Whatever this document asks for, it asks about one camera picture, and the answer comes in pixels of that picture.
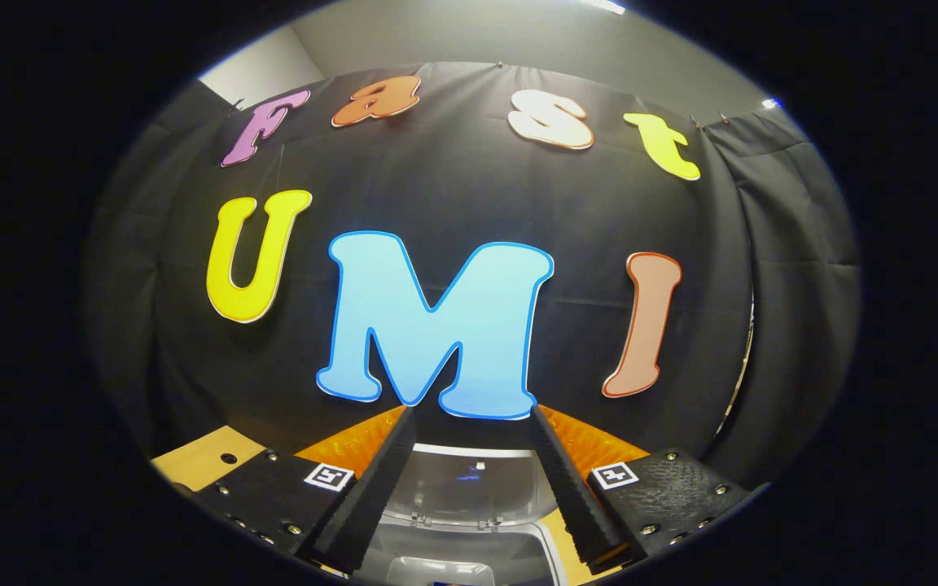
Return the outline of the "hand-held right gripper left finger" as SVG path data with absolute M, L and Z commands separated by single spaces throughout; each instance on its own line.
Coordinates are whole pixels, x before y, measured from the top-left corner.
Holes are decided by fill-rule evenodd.
M 414 410 L 380 417 L 362 472 L 336 455 L 301 457 L 264 448 L 192 493 L 199 507 L 283 556 L 340 574 L 361 570 L 381 515 L 414 447 Z

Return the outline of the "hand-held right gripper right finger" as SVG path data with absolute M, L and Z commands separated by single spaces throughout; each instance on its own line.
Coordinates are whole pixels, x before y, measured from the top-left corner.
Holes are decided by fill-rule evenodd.
M 685 450 L 647 453 L 544 405 L 533 450 L 578 559 L 599 575 L 661 560 L 751 504 L 751 491 Z

